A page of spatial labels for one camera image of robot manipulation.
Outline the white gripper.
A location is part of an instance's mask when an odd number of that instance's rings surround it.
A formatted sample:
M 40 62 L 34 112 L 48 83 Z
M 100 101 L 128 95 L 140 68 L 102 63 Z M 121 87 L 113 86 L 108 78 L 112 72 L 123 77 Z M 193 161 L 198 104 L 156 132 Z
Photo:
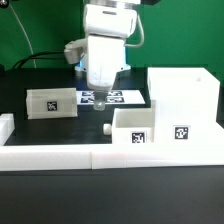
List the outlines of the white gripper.
M 95 4 L 84 7 L 87 38 L 87 85 L 94 89 L 97 111 L 105 109 L 107 93 L 125 64 L 125 42 L 136 27 L 137 12 Z

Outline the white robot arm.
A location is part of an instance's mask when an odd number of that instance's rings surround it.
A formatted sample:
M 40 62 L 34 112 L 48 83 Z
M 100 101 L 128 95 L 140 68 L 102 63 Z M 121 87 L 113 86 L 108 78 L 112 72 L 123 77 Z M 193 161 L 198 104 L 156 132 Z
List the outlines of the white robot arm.
M 144 43 L 144 30 L 136 6 L 161 0 L 88 0 L 84 6 L 87 86 L 94 91 L 93 108 L 105 109 L 106 96 L 116 76 L 127 68 L 126 48 Z

